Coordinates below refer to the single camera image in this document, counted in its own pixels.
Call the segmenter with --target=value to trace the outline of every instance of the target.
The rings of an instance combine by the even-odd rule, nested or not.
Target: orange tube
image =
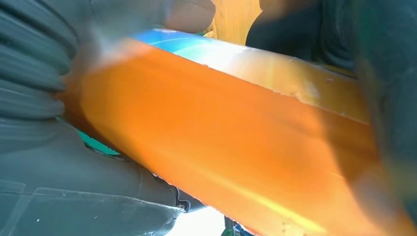
[[[356,81],[238,51],[203,66],[128,40],[67,78],[66,118],[259,235],[416,235]]]

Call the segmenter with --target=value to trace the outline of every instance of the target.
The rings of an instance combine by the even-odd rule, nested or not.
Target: orange plastic pipe
[[[228,64],[201,65],[127,40],[74,69],[60,95],[66,118],[256,234],[416,235],[356,81],[237,51]]]

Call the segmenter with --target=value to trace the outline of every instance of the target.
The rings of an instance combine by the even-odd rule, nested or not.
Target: orange cylinder
[[[377,157],[356,80],[287,56],[214,48],[217,60],[196,63],[127,40],[90,70],[74,68],[60,95],[66,118],[256,234],[416,235]]]

